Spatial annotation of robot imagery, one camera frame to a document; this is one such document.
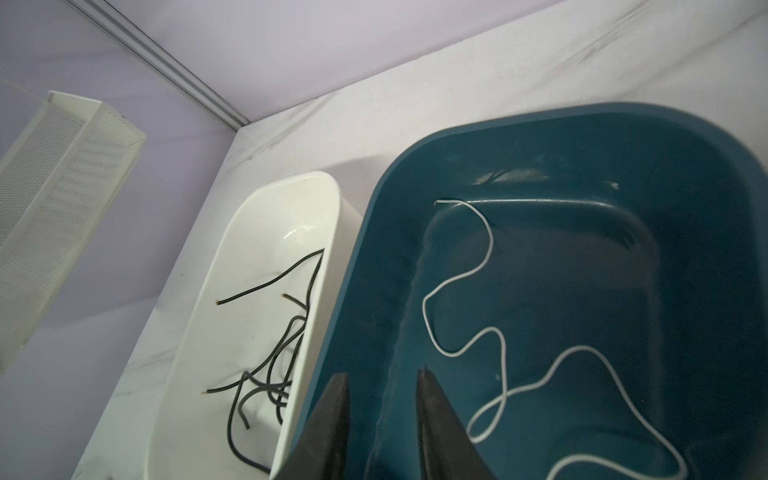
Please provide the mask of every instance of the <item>white wall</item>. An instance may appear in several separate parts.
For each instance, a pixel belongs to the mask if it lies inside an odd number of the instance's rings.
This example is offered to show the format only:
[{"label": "white wall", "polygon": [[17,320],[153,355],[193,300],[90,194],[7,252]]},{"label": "white wall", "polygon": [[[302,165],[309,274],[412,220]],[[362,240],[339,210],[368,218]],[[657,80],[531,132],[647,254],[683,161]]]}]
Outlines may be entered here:
[{"label": "white wall", "polygon": [[256,121],[559,0],[110,0]]},{"label": "white wall", "polygon": [[0,377],[0,478],[71,477],[156,300],[38,329]]},{"label": "white wall", "polygon": [[49,89],[106,101],[148,139],[0,378],[3,480],[70,478],[233,139],[59,0],[2,0],[0,155]]}]

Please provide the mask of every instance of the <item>white plastic container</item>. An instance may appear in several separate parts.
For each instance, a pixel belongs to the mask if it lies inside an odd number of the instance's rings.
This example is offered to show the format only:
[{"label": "white plastic container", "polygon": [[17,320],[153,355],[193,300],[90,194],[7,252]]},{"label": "white plastic container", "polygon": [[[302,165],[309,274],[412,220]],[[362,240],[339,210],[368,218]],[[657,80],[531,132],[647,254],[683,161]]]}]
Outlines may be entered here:
[{"label": "white plastic container", "polygon": [[[147,480],[267,478],[237,459],[227,444],[235,389],[201,392],[238,380],[242,371],[269,355],[290,318],[303,313],[280,295],[303,299],[316,260],[237,300],[223,305],[216,300],[271,280],[301,257],[324,248],[282,428],[266,393],[246,405],[250,430],[237,414],[233,420],[233,440],[241,453],[271,465],[273,472],[283,464],[361,221],[336,181],[323,172],[267,185],[240,206],[221,240],[174,361],[147,453]],[[289,357],[281,356],[278,379]],[[243,387],[241,396],[248,390],[250,385]]]}]

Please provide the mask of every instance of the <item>blue bin rim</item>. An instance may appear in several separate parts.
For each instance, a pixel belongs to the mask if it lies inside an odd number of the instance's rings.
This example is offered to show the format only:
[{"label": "blue bin rim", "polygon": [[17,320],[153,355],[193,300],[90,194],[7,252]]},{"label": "blue bin rim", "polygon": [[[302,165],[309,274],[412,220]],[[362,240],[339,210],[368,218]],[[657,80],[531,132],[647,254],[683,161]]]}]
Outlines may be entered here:
[{"label": "blue bin rim", "polygon": [[[710,123],[708,120],[699,117],[695,114],[688,113],[686,111],[678,110],[676,108],[665,107],[658,104],[644,104],[639,102],[606,102],[600,104],[589,105],[576,105],[570,107],[555,108],[553,110],[536,111],[531,113],[512,115],[511,117],[496,118],[493,120],[479,121],[474,124],[459,125],[458,127],[449,127],[444,130],[436,131],[421,140],[417,141],[404,152],[402,152],[393,161],[389,167],[385,170],[384,174],[379,178],[379,182],[376,184],[376,188],[373,189],[371,198],[366,208],[366,214],[362,219],[360,225],[360,234],[357,236],[355,246],[352,250],[352,255],[349,258],[349,264],[344,273],[344,280],[342,281],[341,288],[339,289],[339,296],[336,298],[336,305],[333,307],[330,321],[328,323],[328,329],[326,330],[325,338],[323,338],[323,344],[320,347],[320,351],[317,356],[317,364],[315,365],[312,379],[308,385],[307,395],[304,400],[304,405],[301,408],[299,421],[296,424],[296,431],[293,434],[293,443],[291,450],[296,447],[296,443],[299,441],[299,437],[304,430],[304,425],[309,416],[310,403],[314,398],[317,381],[320,371],[322,370],[323,363],[325,362],[326,354],[328,353],[328,346],[330,338],[333,332],[336,330],[336,324],[339,319],[339,311],[344,304],[346,293],[349,287],[349,280],[352,276],[353,268],[357,262],[357,258],[360,253],[360,247],[362,245],[362,232],[365,232],[371,220],[372,205],[379,197],[382,186],[389,177],[392,175],[399,165],[414,151],[419,148],[438,140],[439,138],[448,137],[455,134],[463,134],[471,131],[485,130],[494,127],[505,127],[508,125],[523,124],[532,121],[542,120],[554,120],[557,118],[569,118],[569,117],[582,117],[590,114],[635,114],[639,116],[656,118],[658,120],[666,121],[668,123],[675,124],[679,127],[686,128],[689,131],[694,132],[701,136],[705,141],[708,141],[718,150],[723,152],[725,156],[734,163],[734,167],[739,171],[743,181],[750,189],[750,193],[753,195],[753,205],[761,204],[768,206],[768,177],[766,171],[763,169],[760,162],[745,145],[739,142],[733,135],[726,132],[723,128]],[[761,219],[756,218],[755,230],[758,233],[758,238],[765,239],[765,244],[762,249],[758,247],[758,258],[760,262],[760,278],[768,279],[768,218]],[[763,298],[768,299],[768,286],[763,285]]]}]

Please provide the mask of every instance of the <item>white wire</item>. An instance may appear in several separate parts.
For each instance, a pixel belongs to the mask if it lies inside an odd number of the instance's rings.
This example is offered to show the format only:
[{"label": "white wire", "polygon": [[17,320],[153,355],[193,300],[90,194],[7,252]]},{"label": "white wire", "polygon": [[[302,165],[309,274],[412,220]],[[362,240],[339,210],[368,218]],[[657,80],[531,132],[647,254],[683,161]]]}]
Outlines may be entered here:
[{"label": "white wire", "polygon": [[[667,477],[655,477],[652,475],[645,475],[640,472],[636,472],[634,470],[631,470],[627,467],[624,467],[623,465],[620,465],[616,462],[613,462],[611,460],[608,460],[607,458],[598,457],[596,455],[589,455],[589,454],[583,454],[578,453],[574,455],[567,455],[560,460],[558,460],[550,469],[549,473],[547,474],[547,480],[554,480],[554,478],[558,475],[558,473],[568,465],[572,465],[574,463],[594,463],[596,465],[602,465],[606,468],[610,468],[611,470],[615,470],[616,472],[619,472],[621,474],[626,475],[627,477],[634,478],[635,480],[683,480],[688,476],[688,467],[685,463],[685,460],[683,459],[683,456],[677,451],[676,448],[667,440],[663,435],[661,435],[637,410],[637,407],[632,403],[632,400],[629,398],[629,395],[627,394],[627,391],[624,389],[624,385],[622,385],[621,380],[619,379],[619,375],[616,373],[616,370],[611,365],[611,362],[608,361],[605,356],[600,353],[595,348],[592,348],[591,346],[587,345],[576,345],[572,346],[569,349],[566,349],[564,352],[562,352],[560,355],[558,355],[558,358],[554,360],[552,363],[552,366],[549,367],[549,370],[547,373],[541,377],[540,380],[537,382],[529,383],[527,385],[518,386],[513,389],[507,390],[507,343],[504,338],[504,334],[499,330],[498,328],[494,326],[486,327],[482,330],[480,330],[475,336],[472,337],[471,340],[469,340],[466,345],[464,345],[460,350],[456,352],[446,352],[435,340],[435,335],[432,333],[432,327],[429,324],[429,318],[427,317],[427,309],[426,304],[427,300],[432,298],[437,292],[439,292],[444,286],[448,285],[449,283],[455,282],[456,280],[460,280],[462,278],[466,278],[468,276],[474,275],[478,271],[480,271],[485,264],[488,263],[488,259],[491,257],[491,252],[493,251],[493,233],[491,232],[491,226],[488,224],[488,221],[485,219],[483,214],[481,214],[475,207],[468,204],[467,202],[463,200],[437,200],[435,202],[436,204],[459,204],[464,205],[465,207],[469,208],[475,214],[480,217],[480,220],[482,220],[482,223],[485,225],[485,229],[488,231],[488,252],[485,254],[485,258],[483,258],[483,261],[473,268],[472,270],[468,272],[461,273],[456,276],[452,276],[451,278],[444,280],[442,283],[440,283],[433,291],[426,294],[424,299],[422,300],[422,315],[424,316],[424,324],[427,327],[427,332],[429,333],[429,338],[432,341],[432,344],[435,346],[435,348],[442,354],[447,357],[455,358],[457,356],[462,355],[464,352],[466,352],[469,347],[475,344],[477,340],[484,336],[486,333],[495,333],[498,336],[499,342],[501,343],[501,351],[502,351],[502,360],[501,360],[501,367],[502,367],[502,393],[501,395],[497,396],[495,399],[491,400],[490,402],[486,403],[480,409],[475,412],[475,414],[472,416],[472,418],[469,420],[469,424],[467,425],[467,436],[469,437],[470,441],[472,443],[480,443],[486,438],[488,438],[496,428],[496,425],[498,425],[499,419],[502,417],[502,414],[504,413],[504,408],[507,405],[507,398],[511,397],[513,395],[517,395],[518,393],[523,392],[529,392],[531,390],[536,390],[544,385],[546,385],[551,379],[552,376],[554,376],[554,373],[557,371],[558,367],[560,366],[563,361],[569,357],[573,353],[577,352],[589,352],[594,354],[597,358],[602,361],[603,365],[605,365],[605,368],[608,370],[608,372],[611,374],[611,378],[616,383],[616,387],[618,388],[619,393],[621,394],[621,398],[624,399],[624,401],[627,403],[627,406],[629,407],[629,410],[632,412],[634,417],[645,427],[647,431],[653,435],[656,440],[658,440],[669,452],[672,454],[672,456],[677,460],[678,470],[675,475],[667,476]],[[491,407],[498,404],[498,409],[496,410],[496,414],[493,417],[493,420],[491,421],[491,424],[488,426],[488,428],[483,431],[480,435],[477,435],[476,437],[472,436],[472,427],[475,425],[475,422],[480,418],[480,416],[487,412]]]}]

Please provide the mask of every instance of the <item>white marble table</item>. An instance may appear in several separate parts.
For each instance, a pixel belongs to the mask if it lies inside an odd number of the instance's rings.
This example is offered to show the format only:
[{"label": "white marble table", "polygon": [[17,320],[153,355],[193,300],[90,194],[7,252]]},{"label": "white marble table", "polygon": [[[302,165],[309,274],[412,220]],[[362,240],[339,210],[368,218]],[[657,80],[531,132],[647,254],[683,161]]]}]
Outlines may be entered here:
[{"label": "white marble table", "polygon": [[255,189],[325,170],[362,213],[387,166],[432,132],[599,101],[700,115],[768,165],[767,14],[766,0],[568,0],[241,129],[73,478],[143,476],[194,301]]}]

